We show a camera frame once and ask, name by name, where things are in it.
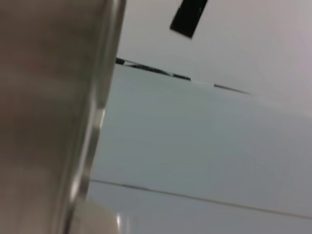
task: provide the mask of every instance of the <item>black ceiling fixture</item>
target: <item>black ceiling fixture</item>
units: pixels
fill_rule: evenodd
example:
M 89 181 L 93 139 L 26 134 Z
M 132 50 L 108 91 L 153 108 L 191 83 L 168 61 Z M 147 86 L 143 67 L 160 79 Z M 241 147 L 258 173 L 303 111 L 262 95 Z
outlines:
M 183 0 L 171 23 L 170 29 L 192 38 L 207 1 Z

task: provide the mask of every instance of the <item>metal edge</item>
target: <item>metal edge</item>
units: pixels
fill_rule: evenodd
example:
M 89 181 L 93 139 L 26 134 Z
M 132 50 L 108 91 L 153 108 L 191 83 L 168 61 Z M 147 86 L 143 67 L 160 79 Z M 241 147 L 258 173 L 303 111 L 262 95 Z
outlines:
M 63 172 L 63 194 L 51 233 L 68 234 L 76 202 L 85 199 L 109 95 L 126 0 L 105 0 L 97 55 L 80 129 L 73 133 L 71 157 Z

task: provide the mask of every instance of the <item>stainless steel surface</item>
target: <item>stainless steel surface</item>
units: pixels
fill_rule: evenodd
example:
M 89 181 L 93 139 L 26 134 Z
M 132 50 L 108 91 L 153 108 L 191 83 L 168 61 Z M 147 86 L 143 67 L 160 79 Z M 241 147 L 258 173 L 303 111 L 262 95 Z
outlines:
M 123 0 L 0 3 L 1 234 L 67 231 L 85 194 L 80 183 L 92 163 L 124 7 Z

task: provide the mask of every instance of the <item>black strip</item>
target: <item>black strip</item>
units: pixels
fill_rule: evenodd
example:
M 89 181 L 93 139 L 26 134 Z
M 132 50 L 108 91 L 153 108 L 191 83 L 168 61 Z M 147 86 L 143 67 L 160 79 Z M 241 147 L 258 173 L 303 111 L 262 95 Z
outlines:
M 207 0 L 183 0 L 170 29 L 192 38 L 206 3 Z
M 116 58 L 116 64 L 124 65 L 125 64 L 125 60 L 123 60 L 121 58 Z
M 122 59 L 122 58 L 116 58 L 116 64 L 120 64 L 120 65 L 124 65 L 124 66 L 128 66 L 128 67 L 141 69 L 141 70 L 144 70 L 144 71 L 155 72 L 155 73 L 162 74 L 162 75 L 165 75 L 165 76 L 170 76 L 170 77 L 175 77 L 175 78 L 191 81 L 191 78 L 189 78 L 189 77 L 185 77 L 185 76 L 178 75 L 178 74 L 171 73 L 171 72 L 166 72 L 166 71 L 154 68 L 154 67 L 149 67 L 149 66 L 146 66 L 146 65 L 143 65 L 143 64 L 139 64 L 139 63 L 136 63 L 136 62 L 132 62 L 132 61 L 129 61 L 129 60 L 125 60 L 125 59 Z
M 219 88 L 219 89 L 230 90 L 230 91 L 241 93 L 241 94 L 248 94 L 248 95 L 250 95 L 250 93 L 247 93 L 245 91 L 241 91 L 241 90 L 238 90 L 238 89 L 232 89 L 232 88 L 229 88 L 229 87 L 226 87 L 226 86 L 222 86 L 222 85 L 218 85 L 218 84 L 214 84 L 214 87 L 215 88 Z

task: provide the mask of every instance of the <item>black line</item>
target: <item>black line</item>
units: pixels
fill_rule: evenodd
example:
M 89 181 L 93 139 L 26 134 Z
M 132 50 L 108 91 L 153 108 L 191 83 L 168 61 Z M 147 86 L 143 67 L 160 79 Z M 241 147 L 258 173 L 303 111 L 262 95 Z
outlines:
M 162 74 L 162 75 L 169 76 L 169 77 L 175 77 L 175 78 L 191 81 L 191 78 L 189 78 L 189 77 L 178 75 L 178 74 L 175 74 L 175 73 L 172 73 L 172 72 L 166 72 L 166 71 L 160 70 L 158 68 L 146 66 L 146 65 L 143 65 L 143 64 L 140 64 L 140 63 L 137 63 L 137 62 L 133 62 L 133 61 L 129 61 L 129 60 L 125 60 L 125 59 L 122 59 L 122 58 L 116 58 L 116 64 L 120 64 L 120 65 L 124 65 L 124 66 L 128 66 L 128 67 L 141 69 L 141 70 L 144 70 L 144 71 L 154 72 L 154 73 Z
M 233 88 L 222 86 L 222 85 L 218 85 L 218 84 L 214 84 L 214 87 L 215 88 L 219 88 L 219 89 L 225 89 L 225 90 L 241 93 L 241 94 L 248 94 L 248 95 L 250 95 L 250 93 L 248 93 L 248 92 L 241 91 L 241 90 L 238 90 L 238 89 L 233 89 Z
M 217 201 L 213 199 L 201 198 L 201 197 L 196 197 L 196 196 L 189 196 L 189 195 L 176 194 L 176 193 L 165 192 L 165 191 L 160 191 L 160 190 L 155 190 L 155 189 L 148 189 L 148 188 L 144 188 L 144 187 L 140 187 L 136 185 L 113 183 L 113 182 L 102 181 L 98 179 L 91 179 L 90 181 L 94 183 L 108 184 L 108 185 L 119 186 L 119 187 L 124 187 L 128 189 L 142 190 L 142 191 L 152 192 L 152 193 L 157 193 L 157 194 L 165 194 L 165 195 L 177 196 L 177 197 L 182 197 L 182 198 L 187 198 L 187 199 L 192 199 L 192 200 L 197 200 L 197 201 L 204 201 L 204 202 L 209 202 L 213 204 L 230 206 L 230 207 L 235 207 L 235 208 L 240 208 L 240 209 L 245 209 L 245 210 L 259 211 L 259 212 L 271 213 L 271 214 L 276 214 L 276 215 L 283 215 L 283 216 L 290 216 L 290 217 L 312 220 L 312 216 L 307 216 L 307 215 L 292 214 L 292 213 L 287 213 L 287 212 L 263 209 L 263 208 L 246 206 L 246 205 L 241 205 L 241 204 L 234 204 L 234 203 Z

